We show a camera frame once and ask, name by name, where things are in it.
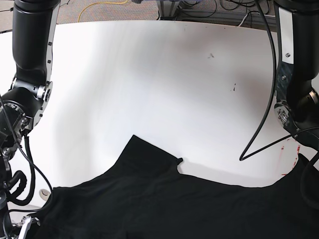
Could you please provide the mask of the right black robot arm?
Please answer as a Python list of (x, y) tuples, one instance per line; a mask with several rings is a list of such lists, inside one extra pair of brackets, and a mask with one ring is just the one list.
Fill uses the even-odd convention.
[(35, 219), (10, 219), (8, 202), (22, 212), (33, 198), (35, 175), (28, 134), (38, 125), (52, 93), (50, 79), (58, 0), (16, 0), (13, 4), (12, 53), (16, 73), (0, 97), (0, 236), (23, 239)]

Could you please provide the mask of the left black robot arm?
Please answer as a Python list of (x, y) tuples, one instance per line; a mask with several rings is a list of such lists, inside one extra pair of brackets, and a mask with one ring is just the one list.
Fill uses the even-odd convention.
[(280, 125), (299, 144), (319, 149), (319, 93), (312, 81), (319, 74), (319, 2), (317, 0), (276, 0), (274, 2), (278, 49), (258, 2), (273, 56), (273, 80), (264, 116), (239, 159), (263, 127), (274, 104)]

